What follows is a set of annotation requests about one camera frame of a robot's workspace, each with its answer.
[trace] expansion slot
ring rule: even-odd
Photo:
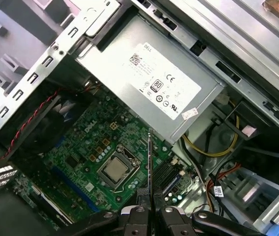
[[[71,187],[71,189],[77,193],[92,209],[94,212],[99,212],[100,210],[95,206],[93,201],[78,187],[73,183],[60,169],[57,167],[52,167],[51,171],[58,175],[68,186]]]

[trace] black wire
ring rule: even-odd
[[[181,145],[182,145],[182,149],[183,151],[186,153],[186,155],[194,162],[194,164],[196,165],[196,167],[198,168],[199,170],[199,173],[200,173],[200,178],[202,179],[203,182],[205,182],[205,178],[203,176],[203,173],[202,173],[202,168],[199,164],[199,162],[195,159],[195,157],[189,152],[189,150],[187,149],[187,146],[185,145],[185,141],[184,139],[181,137],[180,138],[181,140]]]
[[[211,136],[213,134],[213,130],[214,130],[214,128],[216,126],[217,126],[217,124],[213,123],[209,127],[209,129],[206,131],[206,141],[205,141],[205,150],[204,150],[204,152],[208,152],[208,150],[209,150],[210,138],[211,138]],[[203,166],[205,164],[206,157],[207,157],[206,155],[202,155],[201,156],[201,159],[200,159],[201,166]]]
[[[210,173],[208,176],[209,176],[212,180],[214,179],[214,175],[213,175],[212,173]],[[230,220],[239,223],[239,221],[237,220],[237,218],[236,218],[236,217],[231,213],[231,211],[228,210],[228,208],[222,203],[222,200],[221,200],[219,197],[216,197],[216,196],[212,193],[212,191],[209,191],[209,193],[213,196],[213,198],[218,202],[218,205],[222,208],[220,214],[223,215],[223,211],[225,211],[226,214],[229,216]]]
[[[199,206],[195,207],[195,208],[193,209],[193,211],[192,211],[192,215],[194,214],[194,212],[195,212],[197,209],[199,209],[200,207],[203,207],[203,206],[208,206],[208,204],[207,204],[207,203],[204,203],[204,204],[202,204],[202,205],[199,205]]]
[[[220,172],[222,171],[222,169],[224,168],[224,166],[225,166],[227,163],[231,162],[231,161],[234,161],[234,159],[229,159],[229,160],[225,161],[225,162],[218,168],[217,173],[216,173],[216,177],[215,177],[215,182],[214,182],[215,186],[217,186],[217,185],[219,184],[219,183],[218,183],[218,178],[219,178]]]

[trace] metal bracket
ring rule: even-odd
[[[109,6],[102,1],[90,2],[87,9],[82,10],[55,42],[44,52],[28,73],[16,85],[0,106],[0,129],[18,110],[31,93],[45,80],[82,35],[102,15],[107,13]]]

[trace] gray panel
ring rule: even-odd
[[[279,20],[264,0],[169,1],[279,90]]]
[[[184,121],[179,115],[172,120],[131,85],[123,63],[127,62],[139,44],[149,43],[182,72],[196,82],[201,91],[183,112],[197,108],[202,113],[222,91],[224,83],[210,74],[201,63],[164,37],[139,16],[134,17],[112,43],[102,52],[91,47],[77,61],[113,91],[169,143],[173,144],[198,116]]]

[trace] power supply label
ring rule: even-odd
[[[124,63],[130,83],[175,120],[201,87],[150,44],[139,44]]]

